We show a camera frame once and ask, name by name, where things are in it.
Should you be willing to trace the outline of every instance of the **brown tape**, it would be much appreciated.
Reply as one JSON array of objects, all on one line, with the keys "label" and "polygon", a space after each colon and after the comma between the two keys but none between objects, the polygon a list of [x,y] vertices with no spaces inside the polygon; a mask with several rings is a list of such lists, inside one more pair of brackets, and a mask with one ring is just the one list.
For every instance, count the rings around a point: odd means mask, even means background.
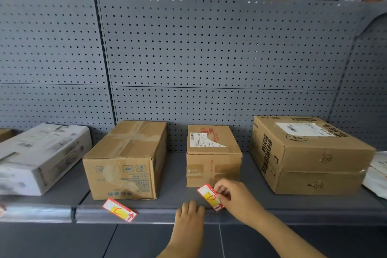
[{"label": "brown tape", "polygon": [[187,165],[187,178],[202,179],[204,174],[203,164],[190,164]]},{"label": "brown tape", "polygon": [[222,178],[239,181],[239,168],[239,163],[215,165],[215,183]]}]

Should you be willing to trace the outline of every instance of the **shelf surface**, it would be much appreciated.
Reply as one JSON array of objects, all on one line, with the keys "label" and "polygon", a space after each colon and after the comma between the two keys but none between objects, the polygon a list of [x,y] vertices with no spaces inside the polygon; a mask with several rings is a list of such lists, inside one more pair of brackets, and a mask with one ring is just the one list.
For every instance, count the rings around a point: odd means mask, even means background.
[{"label": "shelf surface", "polygon": [[0,222],[71,222],[72,209],[88,192],[79,161],[43,196],[0,195],[0,204],[6,208]]},{"label": "shelf surface", "polygon": [[[190,200],[195,200],[198,205],[206,207],[207,223],[236,223],[226,210],[215,213],[196,192],[196,188],[187,188],[185,175],[185,153],[168,153],[158,199],[119,200],[119,202],[139,213],[134,221],[138,223],[173,222],[175,210]],[[289,224],[387,222],[387,207],[363,187],[350,196],[276,195],[269,188],[249,153],[243,154],[240,180],[265,209]],[[121,222],[118,217],[102,208],[103,203],[103,200],[93,200],[89,194],[77,208],[77,222]]]}]

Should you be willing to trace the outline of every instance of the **plastic bag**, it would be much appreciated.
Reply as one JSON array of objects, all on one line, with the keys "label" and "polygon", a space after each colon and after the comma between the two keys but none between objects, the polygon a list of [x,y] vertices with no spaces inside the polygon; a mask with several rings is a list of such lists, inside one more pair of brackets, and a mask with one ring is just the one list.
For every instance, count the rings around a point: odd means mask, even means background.
[{"label": "plastic bag", "polygon": [[379,197],[387,199],[387,151],[375,153],[363,185]]}]

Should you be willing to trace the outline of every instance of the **pegboard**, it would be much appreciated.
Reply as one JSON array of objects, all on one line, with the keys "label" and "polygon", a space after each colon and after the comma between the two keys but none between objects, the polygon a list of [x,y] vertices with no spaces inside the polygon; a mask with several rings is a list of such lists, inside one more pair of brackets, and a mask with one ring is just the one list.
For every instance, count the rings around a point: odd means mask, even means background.
[{"label": "pegboard", "polygon": [[85,125],[94,144],[114,127],[103,85],[0,84],[0,123],[18,131],[40,123]]},{"label": "pegboard", "polygon": [[340,92],[329,122],[377,149],[386,150],[387,92]]},{"label": "pegboard", "polygon": [[0,0],[0,83],[107,84],[94,0]]},{"label": "pegboard", "polygon": [[327,119],[335,92],[113,87],[117,122],[169,122],[169,149],[185,151],[188,124],[229,125],[247,151],[254,115],[318,116]]},{"label": "pegboard", "polygon": [[378,17],[356,39],[341,88],[387,92],[387,15]]},{"label": "pegboard", "polygon": [[363,3],[98,0],[113,86],[337,90]]}]

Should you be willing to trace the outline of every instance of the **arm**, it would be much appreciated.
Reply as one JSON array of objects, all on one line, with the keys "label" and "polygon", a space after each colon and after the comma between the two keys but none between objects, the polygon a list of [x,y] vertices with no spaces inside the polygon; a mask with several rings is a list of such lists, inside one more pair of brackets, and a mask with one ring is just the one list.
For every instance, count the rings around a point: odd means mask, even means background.
[{"label": "arm", "polygon": [[176,211],[175,225],[171,240],[157,258],[196,258],[203,244],[203,206],[196,208],[196,202],[184,203]]},{"label": "arm", "polygon": [[215,184],[217,197],[240,222],[263,235],[281,258],[325,258],[288,226],[267,212],[241,182],[221,179]]}]

